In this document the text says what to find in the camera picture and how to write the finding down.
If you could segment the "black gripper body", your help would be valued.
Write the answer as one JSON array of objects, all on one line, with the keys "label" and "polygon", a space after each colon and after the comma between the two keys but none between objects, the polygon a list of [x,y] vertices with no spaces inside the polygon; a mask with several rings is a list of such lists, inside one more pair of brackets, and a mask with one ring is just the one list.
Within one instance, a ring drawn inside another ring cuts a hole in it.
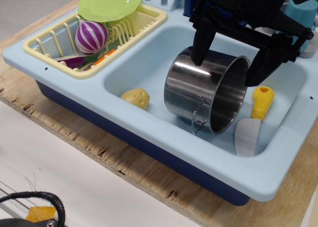
[{"label": "black gripper body", "polygon": [[[306,1],[308,0],[293,0],[296,4]],[[284,2],[285,0],[241,0],[238,16],[243,22],[240,24],[236,22],[215,24],[216,33],[256,47],[255,39],[252,38],[252,32],[255,29],[270,28],[273,21],[285,22],[287,18],[290,18],[281,10]]]}]

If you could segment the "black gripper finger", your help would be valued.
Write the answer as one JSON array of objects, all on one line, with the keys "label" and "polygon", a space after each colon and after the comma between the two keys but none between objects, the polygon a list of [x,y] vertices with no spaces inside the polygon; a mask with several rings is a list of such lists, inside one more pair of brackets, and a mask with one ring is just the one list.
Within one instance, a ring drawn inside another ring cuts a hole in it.
[{"label": "black gripper finger", "polygon": [[210,20],[194,23],[196,33],[193,40],[191,60],[194,65],[202,65],[216,35],[216,27]]},{"label": "black gripper finger", "polygon": [[260,85],[285,60],[286,53],[278,49],[259,49],[246,73],[245,85],[253,87]]}]

